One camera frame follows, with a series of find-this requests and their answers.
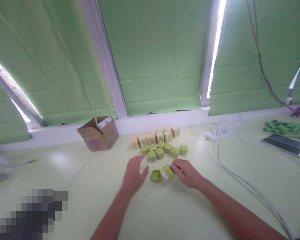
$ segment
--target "green cap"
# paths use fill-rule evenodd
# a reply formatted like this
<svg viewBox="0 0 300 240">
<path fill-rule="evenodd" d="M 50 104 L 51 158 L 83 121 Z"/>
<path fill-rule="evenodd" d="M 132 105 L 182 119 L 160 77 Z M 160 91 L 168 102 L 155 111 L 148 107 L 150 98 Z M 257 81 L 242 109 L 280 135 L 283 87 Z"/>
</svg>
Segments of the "green cap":
<svg viewBox="0 0 300 240">
<path fill-rule="evenodd" d="M 158 143 L 158 147 L 159 147 L 159 148 L 163 148 L 163 147 L 164 147 L 164 142 L 159 142 L 159 143 Z"/>
<path fill-rule="evenodd" d="M 154 144 L 152 144 L 150 147 L 149 147 L 149 150 L 151 151 L 154 151 L 154 150 L 156 150 L 157 149 L 157 146 L 156 145 L 154 145 Z"/>
<path fill-rule="evenodd" d="M 150 151 L 150 152 L 148 152 L 148 158 L 153 158 L 153 157 L 155 157 L 155 156 L 156 156 L 155 151 Z"/>
<path fill-rule="evenodd" d="M 164 149 L 168 149 L 168 150 L 171 150 L 173 146 L 169 143 L 167 143 L 166 145 L 164 145 Z"/>
<path fill-rule="evenodd" d="M 158 148 L 158 149 L 156 150 L 156 154 L 158 154 L 158 155 L 163 154 L 163 153 L 164 153 L 164 151 L 163 151 L 162 148 Z"/>
<path fill-rule="evenodd" d="M 162 169 L 162 171 L 165 172 L 165 174 L 169 177 L 169 179 L 173 178 L 174 177 L 174 173 L 173 171 L 171 170 L 171 168 L 169 167 L 169 165 L 165 165 Z"/>
<path fill-rule="evenodd" d="M 141 148 L 140 148 L 140 151 L 141 152 L 145 152 L 145 151 L 147 151 L 148 150 L 148 146 L 142 146 Z"/>
<path fill-rule="evenodd" d="M 177 147 L 173 147 L 173 148 L 171 149 L 171 152 L 174 153 L 174 154 L 178 154 L 178 153 L 180 152 L 180 149 L 177 148 Z"/>
<path fill-rule="evenodd" d="M 181 152 L 188 152 L 189 151 L 187 145 L 180 145 L 180 150 L 181 150 Z"/>
<path fill-rule="evenodd" d="M 161 171 L 153 170 L 151 173 L 151 179 L 153 182 L 160 182 L 161 181 Z"/>
</svg>

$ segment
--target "small glass jar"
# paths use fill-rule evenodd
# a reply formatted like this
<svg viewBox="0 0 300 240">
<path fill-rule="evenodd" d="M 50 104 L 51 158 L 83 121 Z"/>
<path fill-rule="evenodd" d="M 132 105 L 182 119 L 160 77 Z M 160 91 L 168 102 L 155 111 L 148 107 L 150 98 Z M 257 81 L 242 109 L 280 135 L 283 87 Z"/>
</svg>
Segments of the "small glass jar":
<svg viewBox="0 0 300 240">
<path fill-rule="evenodd" d="M 165 180 L 169 180 L 174 177 L 174 173 L 169 167 L 169 165 L 165 165 L 161 171 L 161 175 Z"/>
<path fill-rule="evenodd" d="M 152 144 L 151 146 L 149 146 L 149 151 L 155 151 L 157 149 L 157 146 Z"/>
<path fill-rule="evenodd" d="M 159 142 L 157 145 L 158 148 L 164 149 L 164 142 Z"/>
<path fill-rule="evenodd" d="M 170 143 L 167 143 L 166 145 L 164 145 L 164 152 L 170 154 L 172 148 L 173 146 Z"/>
<path fill-rule="evenodd" d="M 157 161 L 157 155 L 155 151 L 148 152 L 148 161 L 149 163 L 154 163 Z"/>
<path fill-rule="evenodd" d="M 171 152 L 170 152 L 171 157 L 177 158 L 179 156 L 179 154 L 180 154 L 180 149 L 179 148 L 173 147 L 171 149 Z"/>
<path fill-rule="evenodd" d="M 160 160 L 162 158 L 164 158 L 164 151 L 162 148 L 158 148 L 156 150 L 156 155 L 157 155 L 157 159 Z"/>
<path fill-rule="evenodd" d="M 149 152 L 148 146 L 141 146 L 140 151 L 142 155 L 146 155 Z"/>
<path fill-rule="evenodd" d="M 181 145 L 180 146 L 180 155 L 181 156 L 187 156 L 189 152 L 188 146 L 187 145 Z"/>
</svg>

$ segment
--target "smartphone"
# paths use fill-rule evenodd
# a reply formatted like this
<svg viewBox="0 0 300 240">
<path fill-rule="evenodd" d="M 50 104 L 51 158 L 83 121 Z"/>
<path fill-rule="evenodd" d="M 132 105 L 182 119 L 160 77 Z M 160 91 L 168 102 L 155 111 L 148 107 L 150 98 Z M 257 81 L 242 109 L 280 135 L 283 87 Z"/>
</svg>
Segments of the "smartphone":
<svg viewBox="0 0 300 240">
<path fill-rule="evenodd" d="M 261 142 L 300 158 L 300 142 L 296 140 L 274 134 L 262 139 Z"/>
</svg>

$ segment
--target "light green table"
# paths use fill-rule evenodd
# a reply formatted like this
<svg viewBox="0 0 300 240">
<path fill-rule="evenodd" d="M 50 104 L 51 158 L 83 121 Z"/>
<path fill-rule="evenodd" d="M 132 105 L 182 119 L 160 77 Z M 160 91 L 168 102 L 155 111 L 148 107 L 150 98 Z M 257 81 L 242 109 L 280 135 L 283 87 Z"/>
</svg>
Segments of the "light green table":
<svg viewBox="0 0 300 240">
<path fill-rule="evenodd" d="M 272 118 L 300 123 L 300 118 L 288 115 Z M 262 117 L 247 122 L 261 129 L 269 119 Z M 211 128 L 200 126 L 197 129 L 205 133 Z M 263 136 L 266 133 L 243 127 L 242 137 L 250 144 L 260 146 Z M 68 211 L 62 212 L 62 221 L 55 222 L 55 230 L 48 237 L 58 240 L 89 239 L 120 188 L 129 159 L 139 154 L 129 150 L 130 137 L 121 136 L 111 150 L 96 153 L 91 153 L 83 142 L 78 142 L 2 154 L 19 156 L 15 161 L 18 163 L 36 158 L 40 161 L 20 168 L 0 184 L 0 188 L 6 189 L 5 198 L 10 199 L 6 205 L 1 204 L 0 209 L 13 209 L 13 201 L 21 195 L 22 189 L 67 190 Z M 187 127 L 181 129 L 181 136 L 173 139 L 171 144 L 188 145 L 189 155 L 183 159 L 189 160 L 203 176 L 285 235 L 272 213 L 221 168 L 213 154 L 212 142 L 201 140 Z M 247 146 L 238 136 L 221 140 L 220 158 L 229 169 L 263 193 L 287 220 L 294 235 L 300 237 L 299 166 L 270 147 Z M 162 169 L 172 161 L 173 158 L 166 154 L 164 159 L 150 165 L 149 172 Z M 176 176 L 160 183 L 154 183 L 150 178 L 149 174 L 132 198 L 119 239 L 235 238 L 219 213 L 199 192 L 185 187 Z"/>
</svg>

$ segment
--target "power strip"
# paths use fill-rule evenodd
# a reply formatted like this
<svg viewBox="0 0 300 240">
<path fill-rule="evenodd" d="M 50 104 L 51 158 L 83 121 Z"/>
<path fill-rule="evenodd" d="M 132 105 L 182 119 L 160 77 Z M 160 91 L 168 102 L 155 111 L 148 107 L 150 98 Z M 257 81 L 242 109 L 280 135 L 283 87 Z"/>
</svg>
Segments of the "power strip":
<svg viewBox="0 0 300 240">
<path fill-rule="evenodd" d="M 219 127 L 220 138 L 219 138 L 219 134 L 218 134 L 218 136 L 216 135 L 218 129 L 217 129 L 217 127 L 215 127 L 213 129 L 213 131 L 207 132 L 204 135 L 204 137 L 210 139 L 212 142 L 214 142 L 218 139 L 230 137 L 230 136 L 236 135 L 239 126 L 240 126 L 240 123 L 233 123 L 231 125 L 220 126 Z"/>
</svg>

